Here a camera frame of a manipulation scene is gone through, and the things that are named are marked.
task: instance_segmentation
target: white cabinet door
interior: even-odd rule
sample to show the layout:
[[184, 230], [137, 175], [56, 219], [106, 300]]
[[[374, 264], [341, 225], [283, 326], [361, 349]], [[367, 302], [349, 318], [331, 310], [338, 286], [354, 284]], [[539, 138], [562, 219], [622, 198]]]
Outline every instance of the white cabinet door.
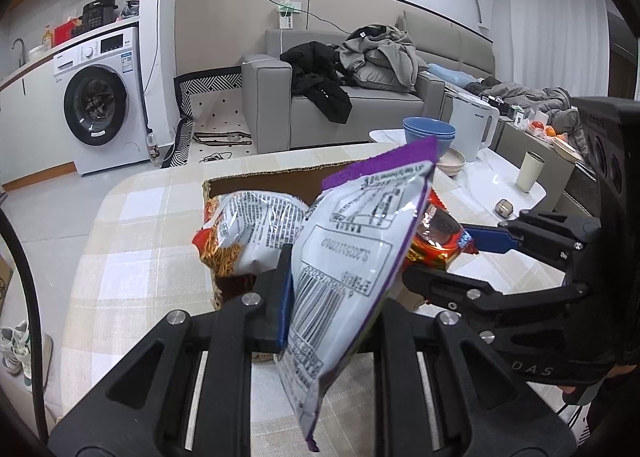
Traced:
[[73, 160], [52, 69], [46, 62], [0, 92], [0, 183]]

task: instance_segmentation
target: red box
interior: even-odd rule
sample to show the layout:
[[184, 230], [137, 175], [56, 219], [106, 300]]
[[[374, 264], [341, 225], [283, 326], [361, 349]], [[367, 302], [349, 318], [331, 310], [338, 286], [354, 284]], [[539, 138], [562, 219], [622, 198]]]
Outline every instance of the red box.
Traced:
[[76, 20], [71, 20], [56, 27], [53, 31], [53, 45], [60, 45], [71, 39], [71, 30], [76, 26]]

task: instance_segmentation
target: cardboard box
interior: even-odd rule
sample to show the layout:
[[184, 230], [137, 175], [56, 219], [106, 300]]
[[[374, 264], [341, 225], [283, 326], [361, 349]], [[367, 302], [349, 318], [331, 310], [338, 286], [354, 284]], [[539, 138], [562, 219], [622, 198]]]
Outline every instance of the cardboard box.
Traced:
[[[261, 190], [279, 193], [287, 193], [298, 197], [309, 206], [313, 204], [321, 193], [322, 180], [350, 165], [351, 162], [341, 162], [336, 164], [325, 164], [303, 169], [283, 170], [276, 172], [265, 172], [250, 174], [245, 176], [235, 176], [220, 179], [210, 179], [203, 185], [204, 202], [217, 195], [227, 194], [240, 190]], [[214, 298], [212, 304], [215, 309], [219, 309], [223, 299], [222, 292], [216, 286], [216, 278], [211, 271], [211, 282], [213, 285]], [[240, 282], [237, 294], [245, 293], [246, 283]], [[405, 308], [414, 311], [423, 305], [424, 298], [411, 293], [401, 282], [394, 286], [393, 292], [395, 300], [399, 301]]]
[[4, 258], [0, 255], [0, 313], [2, 312], [2, 306], [4, 305], [4, 297], [9, 289], [9, 281], [14, 273], [14, 270], [9, 267]]

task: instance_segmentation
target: blue pillow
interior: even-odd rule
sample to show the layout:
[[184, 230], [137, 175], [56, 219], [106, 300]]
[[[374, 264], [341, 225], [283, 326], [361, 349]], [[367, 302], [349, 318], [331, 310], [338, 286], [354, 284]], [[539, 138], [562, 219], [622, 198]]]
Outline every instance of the blue pillow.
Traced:
[[471, 74], [467, 74], [462, 71], [452, 71], [451, 69], [446, 69], [436, 63], [428, 64], [427, 72], [430, 72], [434, 76], [437, 76], [446, 82], [453, 83], [456, 87], [460, 88], [465, 88], [469, 83], [480, 81]]

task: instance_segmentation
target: white side table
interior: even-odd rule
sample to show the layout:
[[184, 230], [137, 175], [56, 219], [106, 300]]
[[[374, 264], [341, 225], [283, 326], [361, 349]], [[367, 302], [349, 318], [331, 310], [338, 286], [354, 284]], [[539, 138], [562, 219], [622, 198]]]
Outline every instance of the white side table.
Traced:
[[[404, 130], [373, 130], [369, 132], [369, 137], [372, 142], [386, 142], [399, 146], [406, 143]], [[476, 161], [466, 163], [462, 171], [452, 179], [458, 183], [460, 190], [466, 193], [466, 198], [480, 204], [499, 222], [504, 219], [494, 210], [501, 199], [507, 199], [513, 204], [513, 218], [518, 216], [521, 210], [532, 209], [546, 196], [545, 189], [539, 183], [535, 183], [529, 193], [516, 188], [519, 171], [493, 150], [483, 148], [478, 152]]]

